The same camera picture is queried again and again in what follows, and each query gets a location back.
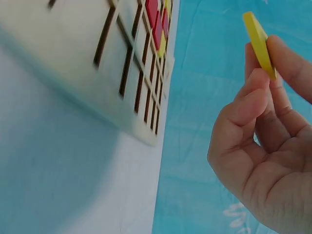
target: colored tile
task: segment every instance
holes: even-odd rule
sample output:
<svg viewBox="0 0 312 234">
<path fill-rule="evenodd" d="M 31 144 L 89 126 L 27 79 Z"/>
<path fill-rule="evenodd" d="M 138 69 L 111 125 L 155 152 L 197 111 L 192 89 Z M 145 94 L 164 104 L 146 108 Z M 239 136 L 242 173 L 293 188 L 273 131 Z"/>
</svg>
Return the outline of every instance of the colored tile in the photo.
<svg viewBox="0 0 312 234">
<path fill-rule="evenodd" d="M 261 67 L 269 74 L 270 79 L 276 79 L 276 70 L 272 67 L 268 48 L 267 48 L 267 34 L 264 32 L 258 20 L 252 12 L 247 12 L 243 15 L 245 25 L 253 46 L 255 55 Z"/>
<path fill-rule="evenodd" d="M 158 1 L 157 0 L 146 0 L 146 11 L 147 16 L 150 21 L 150 25 L 152 28 L 155 27 L 157 10 L 158 10 Z"/>
<path fill-rule="evenodd" d="M 153 37 L 155 41 L 156 49 L 159 50 L 160 43 L 161 43 L 161 33 L 162 33 L 162 25 L 161 25 L 161 15 L 160 12 L 157 12 L 156 16 L 156 24 L 153 28 Z"/>
<path fill-rule="evenodd" d="M 162 58 L 164 56 L 165 50 L 166 50 L 166 39 L 165 39 L 164 31 L 162 31 L 161 39 L 160 39 L 160 47 L 159 47 L 159 50 L 158 50 L 158 56 L 160 58 Z"/>
<path fill-rule="evenodd" d="M 168 16 L 170 16 L 170 13 L 171 13 L 171 0 L 166 0 L 165 8 L 168 10 Z"/>
<path fill-rule="evenodd" d="M 165 33 L 165 38 L 168 38 L 168 28 L 169 28 L 169 20 L 168 20 L 168 11 L 167 8 L 164 11 L 164 15 L 162 17 L 162 29 Z"/>
</svg>

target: puzzle board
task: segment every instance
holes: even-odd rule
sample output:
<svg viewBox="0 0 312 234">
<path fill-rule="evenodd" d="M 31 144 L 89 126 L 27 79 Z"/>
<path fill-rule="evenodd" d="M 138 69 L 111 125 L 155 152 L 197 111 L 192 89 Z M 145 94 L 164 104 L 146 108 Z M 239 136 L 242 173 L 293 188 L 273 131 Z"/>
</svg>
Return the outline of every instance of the puzzle board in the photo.
<svg viewBox="0 0 312 234">
<path fill-rule="evenodd" d="M 0 41 L 44 81 L 155 145 L 172 8 L 172 0 L 0 0 Z"/>
</svg>

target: grid slot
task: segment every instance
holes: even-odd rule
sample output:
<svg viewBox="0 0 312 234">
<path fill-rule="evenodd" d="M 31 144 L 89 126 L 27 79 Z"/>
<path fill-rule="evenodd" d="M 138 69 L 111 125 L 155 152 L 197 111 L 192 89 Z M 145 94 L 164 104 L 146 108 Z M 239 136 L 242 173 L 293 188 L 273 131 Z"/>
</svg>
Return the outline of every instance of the grid slot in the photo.
<svg viewBox="0 0 312 234">
<path fill-rule="evenodd" d="M 156 122 L 156 120 L 155 120 L 156 102 L 154 100 L 151 100 L 151 102 L 150 102 L 150 109 L 151 109 L 151 107 L 153 107 L 153 109 L 150 113 L 150 117 L 151 117 L 151 121 L 150 121 L 151 125 L 150 126 L 151 126 L 151 130 L 153 130 L 154 129 L 154 122 Z"/>
<path fill-rule="evenodd" d="M 137 63 L 135 63 L 135 61 L 132 60 L 132 65 L 125 89 L 124 101 L 127 102 L 129 106 L 133 108 L 133 110 L 135 110 L 139 76 L 140 76 L 140 68 L 137 65 Z"/>
<path fill-rule="evenodd" d="M 126 0 L 126 1 L 119 1 L 120 8 L 119 8 L 119 17 L 122 19 L 122 22 L 124 24 L 125 30 L 127 32 L 132 32 L 134 31 L 134 26 L 135 26 L 135 19 L 137 16 L 139 4 L 137 2 L 138 0 Z"/>
<path fill-rule="evenodd" d="M 145 119 L 145 112 L 146 112 L 146 106 L 148 104 L 147 99 L 148 99 L 148 87 L 146 83 L 143 81 L 142 82 L 142 87 L 141 87 L 141 92 L 140 92 L 140 98 L 138 102 L 138 116 L 140 119 L 144 120 Z"/>
<path fill-rule="evenodd" d="M 148 114 L 149 112 L 151 112 L 149 110 L 149 107 L 150 107 L 150 101 L 153 99 L 152 97 L 152 93 L 151 93 L 151 90 L 149 89 L 148 90 L 148 93 L 147 93 L 147 100 L 146 100 L 146 106 L 145 106 L 145 115 L 144 115 L 144 122 L 147 123 L 148 119 Z"/>
<path fill-rule="evenodd" d="M 94 59 L 93 59 L 93 64 L 95 65 L 96 68 L 98 68 L 99 64 L 101 63 L 104 45 L 105 45 L 106 40 L 107 40 L 107 35 L 108 35 L 109 29 L 110 29 L 110 26 L 111 26 L 111 23 L 112 23 L 112 20 L 114 17 L 115 10 L 116 9 L 114 7 L 110 8 L 108 15 L 107 15 L 107 18 L 106 18 L 106 21 L 105 21 L 105 24 L 104 24 L 104 27 L 103 27 L 103 30 L 102 30 L 102 33 L 101 33 L 101 36 L 99 38 L 96 53 L 95 53 Z"/>
<path fill-rule="evenodd" d="M 159 127 L 159 114 L 160 114 L 160 111 L 157 108 L 157 119 L 156 119 L 156 129 L 155 129 L 155 134 L 156 135 L 158 134 L 158 127 Z"/>
<path fill-rule="evenodd" d="M 162 65 L 162 77 L 165 76 L 165 67 L 166 67 L 166 58 L 164 58 L 164 62 L 163 62 L 163 65 Z"/>
<path fill-rule="evenodd" d="M 156 132 L 156 126 L 157 126 L 157 114 L 158 114 L 158 109 L 157 109 L 157 107 L 156 107 L 156 102 L 155 102 L 155 109 L 154 109 L 154 116 L 153 116 L 153 119 L 154 119 L 154 121 L 153 121 L 153 130 L 154 130 L 154 132 Z"/>
<path fill-rule="evenodd" d="M 153 62 L 154 54 L 152 52 L 152 47 L 149 46 L 147 50 L 146 64 L 145 64 L 145 74 L 150 78 L 152 62 Z"/>
<path fill-rule="evenodd" d="M 159 93 L 158 93 L 159 104 L 161 104 L 161 95 L 162 95 L 162 81 L 160 82 L 160 89 L 159 89 Z"/>
<path fill-rule="evenodd" d="M 132 48 L 117 23 L 112 25 L 106 45 L 99 70 L 103 72 L 104 79 L 110 80 L 112 88 L 118 93 L 122 85 L 125 86 Z"/>
<path fill-rule="evenodd" d="M 136 51 L 137 51 L 137 55 L 139 56 L 139 59 L 143 61 L 143 64 L 145 64 L 145 60 L 146 60 L 144 59 L 143 55 L 145 54 L 145 57 L 146 57 L 147 52 L 145 51 L 147 51 L 148 41 L 149 41 L 149 35 L 144 26 L 143 18 L 141 18 L 139 21 L 138 33 L 137 33 L 137 39 L 136 39 Z"/>
<path fill-rule="evenodd" d="M 52 7 L 54 6 L 56 0 L 49 0 L 48 2 L 48 8 L 52 9 Z"/>
<path fill-rule="evenodd" d="M 122 78 L 121 78 L 120 88 L 119 88 L 119 94 L 122 97 L 124 97 L 125 95 L 126 84 L 127 84 L 127 79 L 128 79 L 129 69 L 130 69 L 130 63 L 131 63 L 131 57 L 132 57 L 132 47 L 129 46 L 127 55 L 126 55 L 126 61 L 123 67 Z"/>
<path fill-rule="evenodd" d="M 154 98 L 151 96 L 151 98 L 149 99 L 149 106 L 148 106 L 148 120 L 147 120 L 148 126 L 150 126 L 152 123 L 153 104 L 154 104 Z"/>
<path fill-rule="evenodd" d="M 155 94 L 158 96 L 158 91 L 160 90 L 160 88 L 159 88 L 160 85 L 159 85 L 159 71 L 156 68 L 156 66 L 154 69 L 154 79 L 156 80 L 156 82 L 155 82 Z"/>
<path fill-rule="evenodd" d="M 106 25 L 105 31 L 109 31 L 114 8 L 111 8 L 108 1 L 103 0 L 57 0 L 56 3 L 51 5 L 53 9 L 50 14 L 55 17 L 60 32 L 77 45 L 77 48 L 83 51 L 92 63 L 103 26 Z"/>
<path fill-rule="evenodd" d="M 135 17 L 135 22 L 132 27 L 132 37 L 135 38 L 140 22 L 140 16 L 141 16 L 141 11 L 142 11 L 142 5 L 139 3 L 137 11 L 136 11 L 136 17 Z"/>
</svg>

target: finger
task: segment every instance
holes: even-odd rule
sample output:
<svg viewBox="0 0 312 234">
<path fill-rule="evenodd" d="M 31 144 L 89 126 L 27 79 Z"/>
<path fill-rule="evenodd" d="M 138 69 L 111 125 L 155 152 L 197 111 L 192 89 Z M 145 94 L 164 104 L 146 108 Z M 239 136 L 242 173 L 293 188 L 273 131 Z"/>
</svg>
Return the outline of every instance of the finger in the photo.
<svg viewBox="0 0 312 234">
<path fill-rule="evenodd" d="M 292 109 L 287 92 L 283 86 L 282 77 L 278 74 L 277 80 L 270 82 L 270 90 L 275 106 L 276 115 L 281 120 L 291 137 L 295 137 L 309 122 Z"/>
<path fill-rule="evenodd" d="M 245 45 L 245 81 L 249 78 L 255 68 L 260 68 L 257 57 L 255 56 L 252 44 Z"/>
<path fill-rule="evenodd" d="M 267 84 L 270 82 L 268 74 L 263 69 L 254 69 L 246 84 L 249 82 L 255 83 L 255 80 L 258 83 L 260 81 Z M 275 113 L 273 98 L 269 89 L 267 89 L 267 97 L 268 105 L 265 111 L 257 118 L 255 129 L 261 145 L 268 153 L 271 153 L 289 139 L 290 135 Z"/>
<path fill-rule="evenodd" d="M 244 126 L 261 115 L 266 106 L 264 90 L 255 90 L 226 106 L 214 125 L 208 161 L 221 182 L 238 198 L 242 197 L 244 185 L 254 168 L 250 156 L 241 148 Z"/>
<path fill-rule="evenodd" d="M 253 69 L 249 78 L 246 79 L 245 85 L 237 93 L 235 99 L 242 98 L 257 89 L 268 90 L 269 84 L 269 76 L 266 75 L 264 70 L 261 68 Z"/>
<path fill-rule="evenodd" d="M 252 77 L 258 76 L 258 80 L 269 80 L 269 76 L 262 70 L 250 43 L 245 46 L 245 79 L 248 82 Z M 257 119 L 256 133 L 258 140 L 267 152 L 277 150 L 285 140 L 290 138 L 285 126 L 275 113 L 273 97 L 268 90 L 268 106 L 264 113 Z"/>
<path fill-rule="evenodd" d="M 277 36 L 270 36 L 267 46 L 272 63 L 282 78 L 299 95 L 312 103 L 312 64 L 288 48 Z"/>
</svg>

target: wooden grid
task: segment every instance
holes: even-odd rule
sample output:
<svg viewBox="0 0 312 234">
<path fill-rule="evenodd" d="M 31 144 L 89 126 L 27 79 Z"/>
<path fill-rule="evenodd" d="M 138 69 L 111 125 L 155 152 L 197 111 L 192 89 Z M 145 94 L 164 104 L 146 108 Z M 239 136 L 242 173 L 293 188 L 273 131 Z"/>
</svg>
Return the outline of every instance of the wooden grid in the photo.
<svg viewBox="0 0 312 234">
<path fill-rule="evenodd" d="M 58 0 L 49 0 L 47 7 L 53 10 L 54 5 Z M 135 19 L 133 22 L 133 27 L 131 31 L 126 27 L 126 22 L 124 21 L 122 15 L 120 14 L 122 7 L 125 7 L 128 0 L 107 0 L 110 5 L 110 10 L 107 15 L 104 27 L 99 38 L 97 45 L 97 50 L 95 51 L 95 56 L 93 60 L 94 67 L 98 69 L 100 64 L 105 62 L 102 60 L 102 55 L 104 53 L 106 39 L 109 35 L 110 28 L 112 25 L 117 23 L 117 26 L 126 42 L 128 47 L 125 63 L 122 72 L 122 78 L 120 82 L 119 94 L 120 98 L 124 98 L 125 90 L 127 87 L 127 79 L 129 71 L 132 66 L 137 66 L 139 68 L 139 78 L 136 91 L 135 104 L 133 110 L 136 114 L 144 108 L 144 122 L 151 128 L 151 130 L 157 135 L 159 116 L 161 110 L 161 96 L 163 91 L 163 77 L 165 71 L 166 62 L 166 51 L 168 47 L 168 39 L 166 40 L 166 51 L 163 58 L 158 57 L 158 53 L 155 46 L 155 41 L 153 38 L 152 28 L 149 23 L 147 10 L 145 7 L 146 0 L 137 0 L 137 10 Z M 161 0 L 160 13 L 161 19 L 164 16 L 164 5 L 166 0 Z M 171 25 L 171 18 L 169 19 L 169 31 Z M 143 56 L 140 58 L 136 50 L 137 46 L 137 36 L 140 27 L 144 27 L 146 30 L 146 39 L 144 43 Z M 147 56 L 149 50 L 152 51 L 152 64 L 146 64 Z M 146 103 L 141 103 L 142 100 L 142 86 L 146 85 L 148 88 Z"/>
</svg>

